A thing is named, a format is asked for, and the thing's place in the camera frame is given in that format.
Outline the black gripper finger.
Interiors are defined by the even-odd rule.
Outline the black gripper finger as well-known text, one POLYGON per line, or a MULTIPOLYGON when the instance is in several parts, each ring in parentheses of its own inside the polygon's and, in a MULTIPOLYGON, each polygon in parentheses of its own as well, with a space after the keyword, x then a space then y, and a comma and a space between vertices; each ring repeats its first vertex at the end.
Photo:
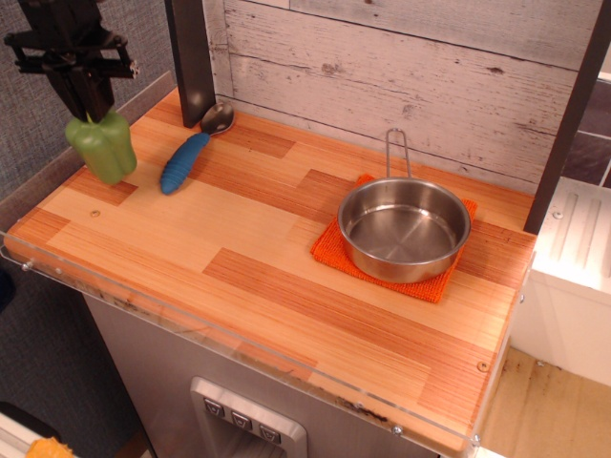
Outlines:
POLYGON ((78 114, 82 121, 100 122, 114 106, 115 98, 109 77, 93 70, 75 70, 75 88, 80 103, 78 114))
POLYGON ((71 114, 77 119, 86 119, 86 107, 81 100, 77 88, 71 80, 71 77, 66 73, 57 72, 46 73, 46 76, 51 86, 69 109, 71 114))

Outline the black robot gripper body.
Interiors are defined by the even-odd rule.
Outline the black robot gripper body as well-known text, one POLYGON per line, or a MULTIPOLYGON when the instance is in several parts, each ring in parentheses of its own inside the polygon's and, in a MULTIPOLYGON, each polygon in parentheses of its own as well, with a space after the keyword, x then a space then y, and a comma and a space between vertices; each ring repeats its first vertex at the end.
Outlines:
POLYGON ((96 1, 20 1, 30 28, 9 32, 22 73, 62 72, 79 68, 102 77, 134 78, 137 64, 127 39, 102 27, 96 1))

